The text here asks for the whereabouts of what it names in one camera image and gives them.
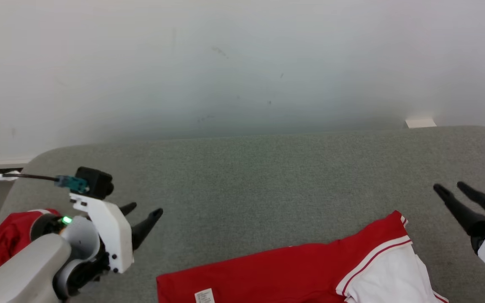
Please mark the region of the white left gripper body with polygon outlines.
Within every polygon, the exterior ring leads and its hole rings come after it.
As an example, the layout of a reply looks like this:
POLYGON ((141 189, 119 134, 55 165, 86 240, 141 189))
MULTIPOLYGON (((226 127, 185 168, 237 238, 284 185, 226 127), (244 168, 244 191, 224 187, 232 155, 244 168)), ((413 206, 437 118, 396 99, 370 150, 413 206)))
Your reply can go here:
POLYGON ((109 266, 125 273, 133 264, 131 225, 119 207, 113 203, 81 194, 70 194, 73 208, 87 213, 96 232, 109 253, 109 266))

